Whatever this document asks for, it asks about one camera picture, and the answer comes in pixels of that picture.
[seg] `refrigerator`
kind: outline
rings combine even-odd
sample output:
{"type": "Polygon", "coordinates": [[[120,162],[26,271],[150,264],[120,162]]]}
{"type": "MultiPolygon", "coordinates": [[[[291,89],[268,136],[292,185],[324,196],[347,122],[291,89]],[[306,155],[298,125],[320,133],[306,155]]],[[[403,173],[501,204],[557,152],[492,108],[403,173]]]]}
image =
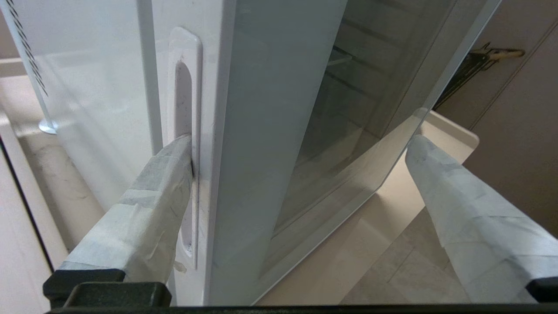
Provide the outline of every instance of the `refrigerator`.
{"type": "Polygon", "coordinates": [[[192,134],[167,283],[186,306],[254,304],[369,199],[499,1],[0,4],[105,210],[192,134]]]}

